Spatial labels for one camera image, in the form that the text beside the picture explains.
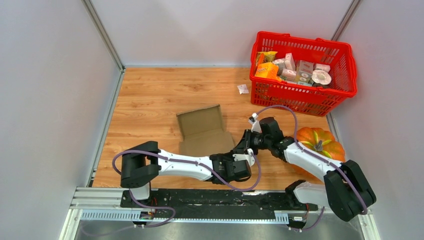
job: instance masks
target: cardboard flap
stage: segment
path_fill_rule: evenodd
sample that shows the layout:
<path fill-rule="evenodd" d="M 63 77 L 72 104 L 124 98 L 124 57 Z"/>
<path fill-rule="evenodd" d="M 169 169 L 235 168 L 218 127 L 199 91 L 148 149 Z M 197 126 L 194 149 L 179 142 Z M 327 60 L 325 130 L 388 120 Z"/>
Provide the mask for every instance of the cardboard flap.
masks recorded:
<path fill-rule="evenodd" d="M 184 140 L 201 133 L 225 132 L 219 104 L 178 113 L 176 117 Z"/>

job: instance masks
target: orange box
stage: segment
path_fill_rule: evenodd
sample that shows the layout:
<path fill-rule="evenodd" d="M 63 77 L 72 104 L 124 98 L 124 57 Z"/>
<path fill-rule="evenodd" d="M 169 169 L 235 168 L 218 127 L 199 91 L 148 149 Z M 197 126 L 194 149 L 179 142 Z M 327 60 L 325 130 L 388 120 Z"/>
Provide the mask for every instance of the orange box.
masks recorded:
<path fill-rule="evenodd" d="M 278 66 L 272 62 L 266 62 L 257 66 L 255 77 L 277 79 Z"/>

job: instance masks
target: red plastic basket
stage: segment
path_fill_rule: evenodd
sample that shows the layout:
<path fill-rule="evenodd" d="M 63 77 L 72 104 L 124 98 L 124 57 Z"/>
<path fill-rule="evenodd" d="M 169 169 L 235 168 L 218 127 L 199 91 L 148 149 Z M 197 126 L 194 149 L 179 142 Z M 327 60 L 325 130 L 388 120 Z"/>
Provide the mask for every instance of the red plastic basket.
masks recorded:
<path fill-rule="evenodd" d="M 257 52 L 277 51 L 275 59 L 292 53 L 297 64 L 300 60 L 330 65 L 330 88 L 297 85 L 286 81 L 255 76 Z M 315 116 L 325 116 L 346 98 L 357 93 L 357 69 L 352 48 L 344 42 L 321 38 L 307 39 L 288 33 L 260 31 L 257 33 L 250 57 L 252 104 L 261 106 L 284 105 L 292 110 Z"/>

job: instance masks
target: snack package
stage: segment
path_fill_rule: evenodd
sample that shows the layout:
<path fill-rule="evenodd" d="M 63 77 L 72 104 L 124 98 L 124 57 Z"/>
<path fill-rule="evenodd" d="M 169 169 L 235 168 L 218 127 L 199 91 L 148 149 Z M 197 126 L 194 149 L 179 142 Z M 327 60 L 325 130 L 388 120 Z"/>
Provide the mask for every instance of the snack package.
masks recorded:
<path fill-rule="evenodd" d="M 291 52 L 285 54 L 284 63 L 285 68 L 287 68 L 288 70 L 295 70 L 295 60 L 293 59 L 293 55 Z"/>
<path fill-rule="evenodd" d="M 277 76 L 280 76 L 283 73 L 283 69 L 286 68 L 286 64 L 284 63 L 285 58 L 280 58 L 272 61 L 273 64 L 278 66 Z"/>
<path fill-rule="evenodd" d="M 256 66 L 274 61 L 276 54 L 276 51 L 258 51 L 256 55 Z"/>
<path fill-rule="evenodd" d="M 278 71 L 278 66 L 276 66 L 272 62 L 265 62 L 257 66 L 257 70 L 254 76 L 259 78 L 278 80 L 277 71 Z"/>

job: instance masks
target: pumpkin stem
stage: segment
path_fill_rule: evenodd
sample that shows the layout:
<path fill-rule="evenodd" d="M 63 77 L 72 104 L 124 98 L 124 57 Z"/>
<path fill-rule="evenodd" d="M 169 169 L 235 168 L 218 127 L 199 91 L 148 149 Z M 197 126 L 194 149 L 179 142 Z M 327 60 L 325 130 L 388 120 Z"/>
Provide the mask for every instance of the pumpkin stem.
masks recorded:
<path fill-rule="evenodd" d="M 319 142 L 317 144 L 315 144 L 315 146 L 313 146 L 313 148 L 315 149 L 315 151 L 321 152 L 323 150 L 323 141 L 319 140 Z"/>

